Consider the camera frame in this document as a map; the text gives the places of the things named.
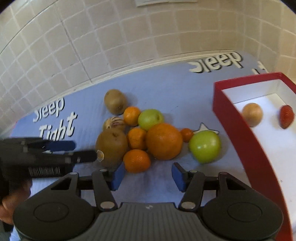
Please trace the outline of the person left hand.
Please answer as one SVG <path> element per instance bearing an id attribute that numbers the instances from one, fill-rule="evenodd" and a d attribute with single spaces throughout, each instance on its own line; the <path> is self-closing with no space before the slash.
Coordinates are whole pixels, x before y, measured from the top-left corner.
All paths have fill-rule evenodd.
<path id="1" fill-rule="evenodd" d="M 13 191 L 2 200 L 1 204 L 1 221 L 13 225 L 13 213 L 16 207 L 30 197 L 32 180 L 27 180 L 24 184 Z"/>

